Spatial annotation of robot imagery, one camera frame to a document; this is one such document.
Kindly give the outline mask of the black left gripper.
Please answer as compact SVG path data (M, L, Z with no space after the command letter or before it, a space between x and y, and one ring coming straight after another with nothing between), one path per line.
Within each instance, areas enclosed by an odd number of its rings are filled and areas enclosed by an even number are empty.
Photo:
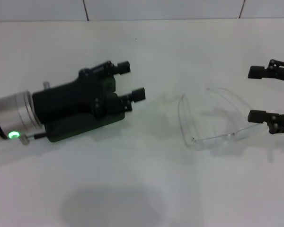
M70 83L33 93L35 114L42 124L79 113L102 115L106 98L104 80L129 72L131 68L128 61L116 65L106 61L93 69L82 69ZM143 87L121 96L123 112L131 112L132 103L145 99Z

